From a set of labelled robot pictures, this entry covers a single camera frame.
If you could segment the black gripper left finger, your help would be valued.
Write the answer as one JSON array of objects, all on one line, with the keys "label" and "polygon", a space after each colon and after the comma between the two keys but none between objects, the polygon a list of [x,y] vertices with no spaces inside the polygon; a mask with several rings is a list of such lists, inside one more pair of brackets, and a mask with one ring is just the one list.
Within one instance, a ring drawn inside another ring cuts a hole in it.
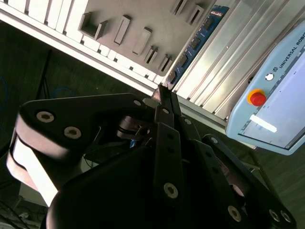
[{"label": "black gripper left finger", "polygon": [[19,110],[7,167],[50,206],[59,190],[82,173],[84,154],[136,140],[152,152],[150,184],[156,197],[180,199],[184,192],[176,94],[159,86],[147,105],[133,94],[83,96],[25,103]]}]

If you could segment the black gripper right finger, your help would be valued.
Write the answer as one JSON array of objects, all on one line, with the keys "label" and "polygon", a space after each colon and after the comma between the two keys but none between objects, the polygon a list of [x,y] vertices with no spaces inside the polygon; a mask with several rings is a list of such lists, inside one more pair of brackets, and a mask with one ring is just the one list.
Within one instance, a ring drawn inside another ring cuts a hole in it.
[{"label": "black gripper right finger", "polygon": [[184,148],[194,170],[204,177],[203,210],[208,225],[215,229],[295,229],[296,220],[222,142],[213,135],[200,138],[195,125],[182,116],[177,95],[170,94],[174,123],[183,132]]}]

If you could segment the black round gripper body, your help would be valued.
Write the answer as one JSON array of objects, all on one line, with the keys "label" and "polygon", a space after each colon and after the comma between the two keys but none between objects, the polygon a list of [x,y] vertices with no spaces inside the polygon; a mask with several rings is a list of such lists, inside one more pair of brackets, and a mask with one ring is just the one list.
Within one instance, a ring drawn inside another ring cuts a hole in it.
[{"label": "black round gripper body", "polygon": [[57,193],[45,218],[48,229],[213,229],[205,225],[204,177],[192,178],[183,147],[184,192],[180,199],[156,197],[153,155],[139,148],[69,181]]}]

